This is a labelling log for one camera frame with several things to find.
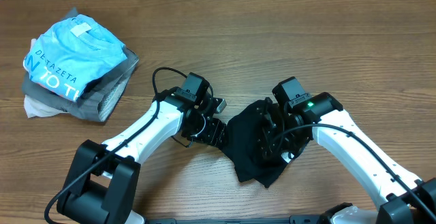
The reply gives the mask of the black t-shirt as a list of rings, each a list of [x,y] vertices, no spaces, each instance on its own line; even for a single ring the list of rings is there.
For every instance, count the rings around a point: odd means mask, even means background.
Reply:
[[[260,131],[260,116],[257,110],[280,110],[270,98],[257,100],[248,105],[227,124],[228,143],[221,151],[234,163],[239,182],[257,180],[269,188],[290,163],[290,156],[282,154],[286,161],[275,165],[260,165],[257,160],[257,134]]]

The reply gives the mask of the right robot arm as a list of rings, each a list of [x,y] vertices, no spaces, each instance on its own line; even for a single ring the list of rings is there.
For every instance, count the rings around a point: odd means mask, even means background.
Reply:
[[[423,181],[389,157],[327,92],[312,96],[295,77],[284,80],[257,108],[263,161],[293,161],[310,142],[324,147],[360,183],[374,211],[350,203],[325,211],[318,223],[434,223],[435,180]]]

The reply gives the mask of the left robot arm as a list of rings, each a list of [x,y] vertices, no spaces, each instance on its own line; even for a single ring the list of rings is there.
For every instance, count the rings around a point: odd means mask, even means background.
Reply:
[[[145,223],[133,210],[142,164],[178,133],[190,143],[223,146],[225,124],[214,115],[225,106],[207,80],[188,74],[182,86],[157,93],[149,110],[117,136],[83,142],[52,205],[78,223]]]

